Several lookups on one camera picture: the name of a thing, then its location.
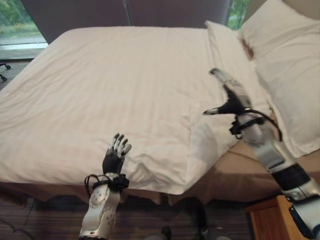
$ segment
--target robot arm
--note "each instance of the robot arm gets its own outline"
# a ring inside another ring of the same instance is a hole
[[[103,174],[89,175],[84,184],[88,195],[90,177],[97,182],[89,198],[89,209],[82,221],[79,234],[81,240],[107,240],[116,221],[116,209],[120,202],[120,193],[129,186],[126,175],[120,174],[125,155],[130,151],[128,140],[122,141],[124,135],[115,135],[102,163]]]
[[[252,109],[241,84],[217,68],[211,73],[222,82],[228,101],[203,114],[235,114],[231,133],[236,137],[241,135],[253,148],[257,159],[279,184],[288,201],[293,203],[289,211],[300,232],[308,239],[320,240],[320,186],[309,177],[281,142],[281,131],[279,130],[278,141],[265,120],[274,125],[275,123],[268,116]]]

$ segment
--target robot finger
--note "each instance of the robot finger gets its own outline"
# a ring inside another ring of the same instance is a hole
[[[127,144],[125,145],[123,148],[122,148],[122,151],[121,151],[121,157],[124,157],[130,150],[131,150],[132,146],[131,144]]]
[[[116,142],[115,142],[115,145],[114,145],[114,150],[115,150],[115,152],[118,152],[119,145],[120,145],[122,139],[124,139],[124,137],[125,137],[125,135],[121,134],[121,135],[117,138],[117,140],[116,140]]]
[[[117,155],[119,158],[121,158],[121,153],[122,153],[122,149],[124,148],[124,146],[127,144],[128,139],[125,139],[119,146],[118,151],[117,151]]]
[[[106,150],[106,155],[111,154],[113,151],[114,151],[114,148],[112,147],[112,145],[110,145]]]
[[[110,146],[112,147],[112,150],[113,150],[114,147],[115,147],[115,144],[116,144],[116,141],[117,141],[119,135],[120,135],[120,134],[117,133],[117,134],[113,137],[113,139],[112,139],[112,144],[110,145]]]

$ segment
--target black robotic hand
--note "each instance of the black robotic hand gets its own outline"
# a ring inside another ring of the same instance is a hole
[[[132,147],[131,144],[128,144],[128,139],[123,141],[124,138],[125,136],[119,133],[113,137],[112,144],[108,147],[103,159],[103,174],[120,174],[125,156]]]

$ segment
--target window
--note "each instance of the window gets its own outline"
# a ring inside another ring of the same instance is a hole
[[[228,27],[237,30],[241,27],[250,0],[233,0],[229,12]]]
[[[47,45],[20,0],[0,0],[0,59],[34,58]]]

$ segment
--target tree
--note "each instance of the tree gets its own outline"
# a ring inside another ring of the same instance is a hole
[[[0,0],[0,26],[32,23],[20,0]]]
[[[239,29],[244,20],[246,10],[250,0],[233,0],[230,10],[228,27],[231,29]]]

